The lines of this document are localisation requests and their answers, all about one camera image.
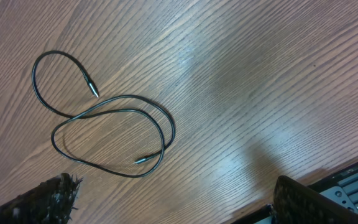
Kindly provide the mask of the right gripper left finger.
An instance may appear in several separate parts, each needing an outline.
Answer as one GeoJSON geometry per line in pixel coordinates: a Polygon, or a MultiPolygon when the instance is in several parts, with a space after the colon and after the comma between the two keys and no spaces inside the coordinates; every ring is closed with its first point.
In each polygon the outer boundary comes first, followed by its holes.
{"type": "Polygon", "coordinates": [[[0,206],[0,223],[67,224],[83,179],[67,173],[42,182],[0,206]]]}

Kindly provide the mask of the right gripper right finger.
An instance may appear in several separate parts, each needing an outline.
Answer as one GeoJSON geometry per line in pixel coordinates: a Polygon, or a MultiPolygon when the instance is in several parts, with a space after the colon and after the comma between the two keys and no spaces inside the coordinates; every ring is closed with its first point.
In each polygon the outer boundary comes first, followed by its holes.
{"type": "Polygon", "coordinates": [[[282,224],[358,224],[358,214],[285,175],[275,184],[273,215],[282,224]]]}

